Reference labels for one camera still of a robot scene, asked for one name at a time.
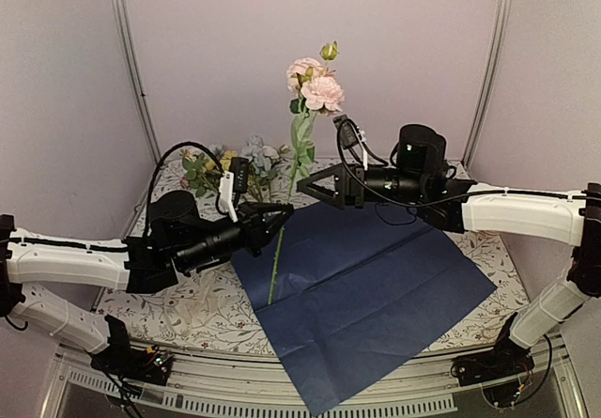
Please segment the blue hydrangea stem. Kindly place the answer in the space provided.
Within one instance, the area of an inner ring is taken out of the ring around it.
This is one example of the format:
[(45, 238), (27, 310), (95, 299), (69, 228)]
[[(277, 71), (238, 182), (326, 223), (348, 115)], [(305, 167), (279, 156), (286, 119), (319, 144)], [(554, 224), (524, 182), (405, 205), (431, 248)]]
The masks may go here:
[[(210, 152), (219, 160), (221, 159), (222, 153), (228, 149), (223, 145), (210, 145)], [(275, 179), (277, 174), (277, 168), (288, 159), (291, 150), (287, 145), (280, 145), (279, 147), (272, 147), (267, 145), (263, 138), (258, 135), (252, 135), (246, 140), (246, 145), (237, 153), (251, 154), (257, 157), (265, 169), (269, 170), (267, 177), (270, 179), (267, 189), (267, 201), (271, 201), (271, 182)]]

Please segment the yellow flower stem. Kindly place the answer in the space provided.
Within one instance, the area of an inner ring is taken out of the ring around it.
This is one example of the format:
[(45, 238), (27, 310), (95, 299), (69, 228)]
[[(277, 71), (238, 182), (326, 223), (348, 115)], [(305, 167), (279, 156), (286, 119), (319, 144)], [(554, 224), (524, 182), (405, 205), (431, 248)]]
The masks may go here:
[[(224, 170), (230, 167), (231, 161), (235, 157), (245, 158), (250, 163), (250, 173), (248, 179), (248, 188), (246, 195), (251, 196), (256, 202), (267, 201), (267, 189), (270, 179), (267, 177), (269, 170), (265, 169), (262, 162), (255, 156), (246, 153), (237, 153), (233, 150), (227, 150), (222, 153), (220, 164)], [(220, 170), (216, 163), (207, 159), (203, 162), (203, 174), (208, 182), (207, 190), (218, 191), (220, 184)]]

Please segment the white pink flower stem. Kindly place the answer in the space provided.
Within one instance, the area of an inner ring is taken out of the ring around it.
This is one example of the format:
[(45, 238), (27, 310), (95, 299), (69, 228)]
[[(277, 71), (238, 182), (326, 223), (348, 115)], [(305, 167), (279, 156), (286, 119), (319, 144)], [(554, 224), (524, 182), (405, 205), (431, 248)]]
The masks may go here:
[(184, 169), (182, 186), (185, 189), (196, 197), (218, 192), (222, 172), (205, 152), (184, 148), (180, 151), (180, 158)]

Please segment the pink rose stem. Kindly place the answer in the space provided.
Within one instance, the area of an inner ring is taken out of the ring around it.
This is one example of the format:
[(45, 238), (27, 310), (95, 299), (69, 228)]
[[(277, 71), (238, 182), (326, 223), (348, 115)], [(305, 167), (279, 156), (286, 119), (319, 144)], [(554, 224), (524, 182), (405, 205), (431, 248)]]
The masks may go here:
[(342, 111), (345, 93), (331, 67), (338, 55), (338, 42), (328, 42), (320, 49), (318, 59), (300, 58), (286, 70), (287, 87), (294, 98), (289, 104), (292, 159), (283, 200), (285, 204), (291, 199), (296, 181), (309, 176), (309, 168), (316, 160), (312, 137), (316, 119)]

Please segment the blue wrapping paper sheet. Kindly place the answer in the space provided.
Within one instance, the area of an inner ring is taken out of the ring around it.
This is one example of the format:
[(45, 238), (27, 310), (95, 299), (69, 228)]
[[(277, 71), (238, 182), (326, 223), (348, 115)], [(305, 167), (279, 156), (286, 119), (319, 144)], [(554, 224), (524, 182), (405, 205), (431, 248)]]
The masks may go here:
[(314, 415), (428, 348), (495, 289), (445, 233), (399, 208), (315, 203), (261, 256), (232, 263)]

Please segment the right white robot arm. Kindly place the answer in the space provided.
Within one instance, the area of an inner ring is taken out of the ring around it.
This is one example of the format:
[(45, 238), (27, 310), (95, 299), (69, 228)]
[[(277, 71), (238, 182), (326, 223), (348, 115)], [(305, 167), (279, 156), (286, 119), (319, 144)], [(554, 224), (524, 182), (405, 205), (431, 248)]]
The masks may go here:
[(408, 124), (399, 131), (389, 163), (342, 160), (300, 180), (297, 190), (339, 209), (367, 202), (414, 209), (418, 218), (442, 231), (493, 231), (571, 246), (567, 272), (506, 321), (487, 353), (485, 368), (504, 377), (546, 332), (599, 297), (600, 186), (555, 193), (457, 179), (445, 149), (445, 138), (433, 129)]

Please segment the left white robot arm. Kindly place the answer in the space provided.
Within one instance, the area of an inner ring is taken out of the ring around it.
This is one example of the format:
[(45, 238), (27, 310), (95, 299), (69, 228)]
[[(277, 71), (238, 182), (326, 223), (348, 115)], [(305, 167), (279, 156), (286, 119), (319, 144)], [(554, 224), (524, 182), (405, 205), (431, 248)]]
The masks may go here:
[(292, 216), (290, 204), (242, 203), (234, 217), (201, 218), (193, 195), (173, 191), (146, 210), (148, 231), (124, 240), (42, 237), (1, 217), (1, 314), (20, 318), (102, 356), (120, 375), (139, 367), (125, 324), (98, 319), (42, 288), (42, 283), (101, 286), (133, 294), (160, 292), (181, 275), (204, 271), (245, 250), (259, 256)]

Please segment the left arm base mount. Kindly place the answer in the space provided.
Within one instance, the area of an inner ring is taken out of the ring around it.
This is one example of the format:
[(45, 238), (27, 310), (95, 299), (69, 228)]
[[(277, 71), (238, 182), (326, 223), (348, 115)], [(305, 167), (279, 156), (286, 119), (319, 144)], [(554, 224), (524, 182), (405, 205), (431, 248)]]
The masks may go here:
[(90, 354), (91, 366), (121, 379), (138, 380), (165, 386), (169, 380), (174, 358), (169, 351), (157, 346), (146, 349), (109, 347)]

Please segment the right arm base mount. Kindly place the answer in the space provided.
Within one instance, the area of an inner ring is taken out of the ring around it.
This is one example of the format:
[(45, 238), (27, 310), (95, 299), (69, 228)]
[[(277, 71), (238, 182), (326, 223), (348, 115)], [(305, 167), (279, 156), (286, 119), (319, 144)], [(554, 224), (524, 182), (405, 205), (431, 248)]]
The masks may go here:
[(491, 382), (482, 389), (485, 401), (496, 409), (514, 407), (532, 380), (534, 362), (530, 353), (491, 348), (453, 359), (450, 374), (459, 385)]

